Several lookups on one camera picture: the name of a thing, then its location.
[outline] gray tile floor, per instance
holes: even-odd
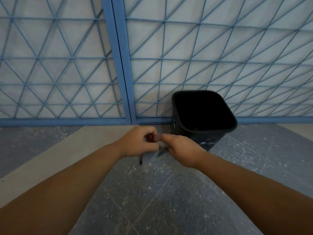
[[[168,133],[166,125],[156,126]],[[0,177],[79,127],[0,129]],[[278,125],[239,125],[212,153],[313,198],[313,143]],[[209,178],[170,155],[151,165],[119,161],[73,234],[261,234]]]

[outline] hand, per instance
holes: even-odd
[[[136,126],[115,142],[122,150],[121,157],[135,157],[159,150],[157,130],[153,126]]]
[[[167,142],[171,147],[170,154],[183,166],[194,168],[206,151],[196,142],[181,135],[162,134],[160,141]]]

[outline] blue wire grid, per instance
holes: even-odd
[[[170,117],[178,90],[216,91],[237,117],[313,116],[313,0],[124,5],[137,119]]]
[[[0,32],[0,118],[123,123],[101,0],[0,0]]]

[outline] black trash can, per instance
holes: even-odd
[[[171,134],[187,136],[206,151],[237,127],[232,111],[214,91],[178,91],[172,103]]]

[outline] forearm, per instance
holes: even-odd
[[[276,181],[213,154],[203,153],[196,169],[214,181],[265,234],[313,230],[313,200]]]
[[[0,210],[0,233],[67,234],[120,154],[106,145],[17,197]]]

